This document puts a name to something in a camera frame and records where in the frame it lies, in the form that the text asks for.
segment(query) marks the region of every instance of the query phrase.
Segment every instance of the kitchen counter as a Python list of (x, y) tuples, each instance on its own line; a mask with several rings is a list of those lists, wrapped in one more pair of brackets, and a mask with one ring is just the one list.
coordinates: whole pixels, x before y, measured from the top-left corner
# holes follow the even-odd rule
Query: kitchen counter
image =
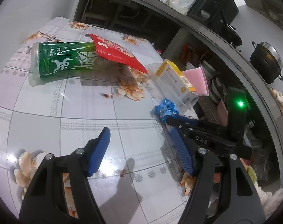
[[(79, 0), (75, 0), (70, 18), (77, 12)], [(280, 183), (283, 187), (283, 113), (278, 102), (272, 97), (268, 85), (253, 66), (236, 49), (217, 34), (198, 22), (180, 14), (159, 0), (132, 0), (151, 8), (176, 22), (192, 35), (205, 43), (235, 73), (250, 93), (268, 126), (275, 145), (280, 168)]]

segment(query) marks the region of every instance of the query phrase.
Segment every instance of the pink cloth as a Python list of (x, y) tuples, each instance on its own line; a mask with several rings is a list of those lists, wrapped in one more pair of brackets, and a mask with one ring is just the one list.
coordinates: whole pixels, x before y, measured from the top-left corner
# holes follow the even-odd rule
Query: pink cloth
[(187, 80), (195, 87), (196, 91), (193, 92), (197, 96), (208, 96), (209, 88), (203, 67), (183, 71)]

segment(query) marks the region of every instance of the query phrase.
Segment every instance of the flower pattern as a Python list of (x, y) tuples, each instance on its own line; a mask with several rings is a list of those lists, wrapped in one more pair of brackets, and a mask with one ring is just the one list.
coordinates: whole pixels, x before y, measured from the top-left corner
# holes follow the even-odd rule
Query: flower pattern
[(69, 25), (70, 25), (71, 28), (74, 28), (74, 29), (87, 29), (87, 28), (90, 28), (89, 25), (83, 24), (83, 23), (80, 23), (80, 22), (76, 22), (76, 21), (69, 22)]
[(147, 74), (131, 67), (129, 69), (137, 84), (148, 85)]
[(151, 178), (151, 179), (155, 178), (155, 177), (156, 177), (155, 171), (154, 171), (154, 170), (151, 170), (151, 171), (148, 173), (148, 177)]
[(133, 80), (129, 80), (128, 82), (121, 78), (119, 82), (119, 86), (117, 87), (118, 93), (117, 96), (125, 96), (133, 99), (135, 101), (140, 101), (140, 98), (144, 98), (144, 90), (136, 84)]
[(74, 79), (70, 79), (70, 80), (68, 81), (68, 83), (72, 85), (72, 84), (75, 83), (75, 80), (74, 80)]
[(193, 189), (195, 182), (196, 182), (196, 177), (190, 176), (189, 173), (187, 172), (183, 174), (180, 185), (186, 188), (185, 195), (189, 195), (189, 193)]
[(87, 82), (81, 80), (79, 84), (82, 85), (82, 86), (85, 86), (85, 85), (87, 85)]
[(60, 42), (61, 41), (61, 40), (56, 39), (56, 37), (52, 37), (50, 35), (37, 31), (33, 33), (30, 37), (28, 37), (26, 41), (24, 42), (24, 44), (26, 44), (29, 40), (41, 39), (41, 38), (47, 39), (48, 42)]
[(92, 81), (92, 82), (90, 83), (90, 85), (91, 85), (91, 86), (98, 86), (98, 83), (97, 83), (96, 81)]
[(165, 167), (161, 167), (161, 168), (159, 169), (159, 172), (160, 172), (161, 174), (165, 174), (165, 173), (166, 173), (166, 168), (165, 168)]
[(132, 35), (123, 34), (123, 37), (134, 38), (134, 39), (137, 39), (137, 40), (139, 40), (139, 41), (148, 42), (148, 40), (146, 40), (146, 39), (144, 39), (144, 38), (140, 38), (140, 37), (136, 37), (136, 36), (132, 36)]
[(144, 180), (144, 177), (141, 174), (137, 174), (134, 177), (135, 182), (141, 183)]
[(175, 164), (173, 162), (171, 162), (168, 166), (171, 170), (175, 169)]
[[(26, 192), (28, 190), (29, 184), (33, 176), (35, 175), (39, 165), (41, 164), (42, 160), (45, 158), (47, 154), (48, 152), (42, 152), (32, 160), (32, 154), (29, 151), (25, 151), (18, 158), (19, 168), (14, 169), (13, 173), (14, 173), (15, 181), (18, 184), (18, 186), (24, 188), (21, 196), (22, 200), (26, 195)], [(68, 211), (71, 216), (76, 217), (77, 214), (76, 214), (71, 188), (68, 187), (70, 186), (69, 181), (70, 181), (69, 174), (63, 173), (63, 184), (64, 184), (64, 191), (65, 191)]]
[(127, 36), (123, 36), (122, 38), (124, 41), (126, 41), (127, 43), (130, 44), (134, 44), (134, 45), (139, 45), (139, 43), (137, 42), (137, 40), (133, 37), (127, 37)]

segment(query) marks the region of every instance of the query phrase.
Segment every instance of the blue wrapper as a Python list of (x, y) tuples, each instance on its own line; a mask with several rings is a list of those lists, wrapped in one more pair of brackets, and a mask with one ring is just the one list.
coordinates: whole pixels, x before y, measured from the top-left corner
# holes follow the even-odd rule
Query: blue wrapper
[(168, 116), (174, 116), (179, 113), (177, 106), (169, 99), (163, 99), (159, 105), (155, 106), (155, 112), (165, 124)]

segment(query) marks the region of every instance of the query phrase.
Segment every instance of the pot lid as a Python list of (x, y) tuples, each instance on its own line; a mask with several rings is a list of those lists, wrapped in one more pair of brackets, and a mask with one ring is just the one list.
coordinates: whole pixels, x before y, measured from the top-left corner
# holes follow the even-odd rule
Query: pot lid
[(277, 52), (277, 50), (272, 46), (270, 45), (269, 43), (263, 41), (260, 43), (261, 46), (263, 46), (264, 48), (266, 48), (271, 55), (273, 55), (273, 57), (275, 58), (275, 60), (277, 61), (279, 67), (280, 67), (280, 70), (282, 70), (282, 60)]
[(242, 40), (236, 33), (235, 29), (232, 26), (226, 24), (226, 22), (223, 22), (223, 20), (219, 20), (218, 34), (228, 43), (233, 43), (234, 46), (242, 45)]

